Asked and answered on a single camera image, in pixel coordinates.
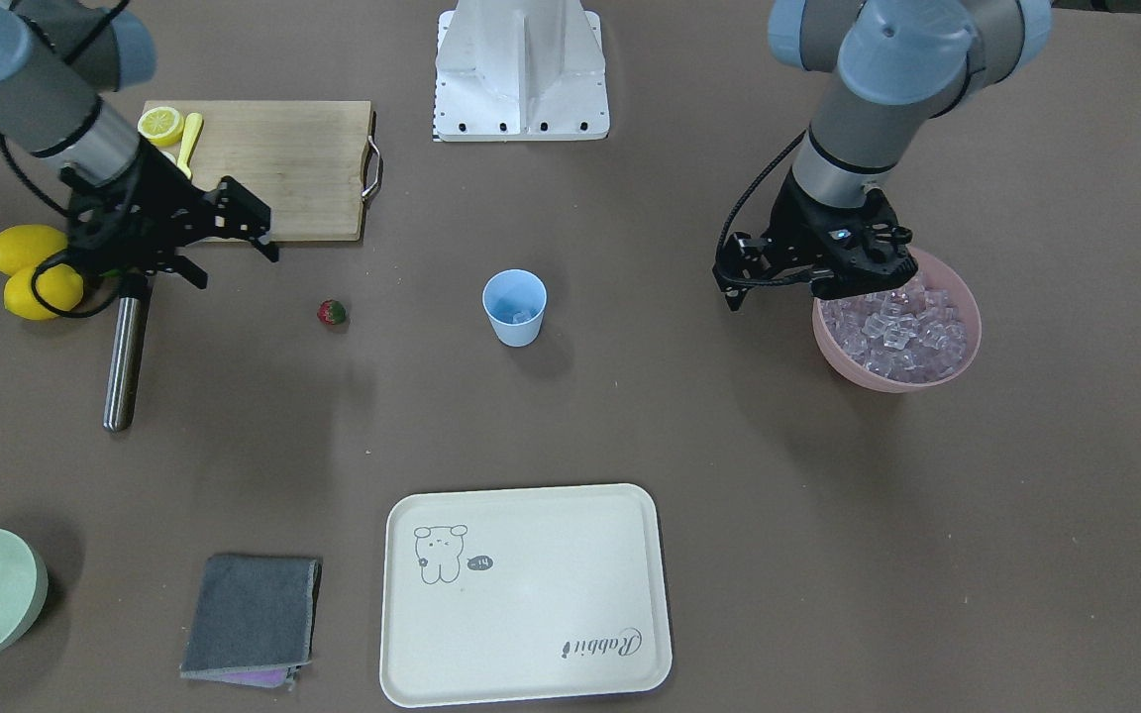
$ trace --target bowl of ice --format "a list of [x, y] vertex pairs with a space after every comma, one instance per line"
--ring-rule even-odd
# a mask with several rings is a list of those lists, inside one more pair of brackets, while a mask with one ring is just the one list
[[852, 383], [888, 394], [958, 379], [980, 348], [980, 310], [958, 274], [916, 248], [905, 285], [815, 299], [812, 333], [825, 360]]

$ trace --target pink bowl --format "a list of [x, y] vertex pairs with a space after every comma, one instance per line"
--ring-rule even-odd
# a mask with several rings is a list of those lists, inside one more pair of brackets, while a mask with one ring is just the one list
[[843, 349], [839, 348], [839, 345], [834, 341], [834, 334], [830, 333], [830, 329], [825, 326], [825, 321], [822, 319], [820, 299], [812, 301], [812, 334], [816, 337], [816, 345], [818, 345], [825, 360], [830, 362], [830, 365], [834, 366], [834, 371], [843, 374], [843, 378], [850, 380], [852, 383], [884, 394], [922, 391], [924, 388], [932, 388], [933, 386], [948, 383], [954, 379], [958, 379], [960, 375], [963, 375], [965, 368], [971, 365], [971, 362], [974, 360], [977, 351], [980, 350], [980, 333], [982, 331], [980, 329], [980, 308], [974, 306], [974, 297], [963, 282], [963, 278], [960, 278], [958, 274], [946, 266], [945, 262], [937, 260], [937, 258], [929, 256], [929, 253], [920, 249], [911, 248], [909, 253], [919, 261], [920, 270], [924, 273], [929, 289], [949, 290], [949, 301], [958, 308], [958, 317], [963, 319], [965, 330], [968, 330], [968, 343], [970, 345], [968, 356], [958, 365], [958, 368], [945, 379], [938, 379], [934, 382], [928, 383], [905, 383], [899, 382], [899, 380], [880, 378], [879, 374], [869, 373], [865, 366], [857, 364], [852, 360], [851, 356], [847, 356]]

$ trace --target yellow spoon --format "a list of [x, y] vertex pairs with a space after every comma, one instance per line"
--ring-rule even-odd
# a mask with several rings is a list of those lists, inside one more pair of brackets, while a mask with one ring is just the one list
[[183, 171], [183, 176], [187, 177], [187, 180], [192, 180], [192, 169], [187, 168], [187, 162], [191, 161], [192, 153], [196, 148], [196, 139], [200, 139], [200, 127], [203, 123], [204, 119], [196, 112], [187, 114], [183, 121], [183, 145], [178, 146], [176, 164], [178, 170]]

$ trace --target white tray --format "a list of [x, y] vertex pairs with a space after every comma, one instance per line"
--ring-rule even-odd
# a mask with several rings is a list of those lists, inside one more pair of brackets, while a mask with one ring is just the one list
[[395, 704], [632, 694], [671, 669], [642, 488], [434, 493], [390, 510], [381, 690]]

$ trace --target wooden cutting board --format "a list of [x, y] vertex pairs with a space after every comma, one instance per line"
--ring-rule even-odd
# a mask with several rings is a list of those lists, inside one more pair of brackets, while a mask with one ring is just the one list
[[[358, 240], [372, 102], [203, 102], [152, 107], [204, 118], [189, 167], [210, 191], [230, 176], [272, 208], [272, 240]], [[178, 144], [164, 148], [178, 155]]]

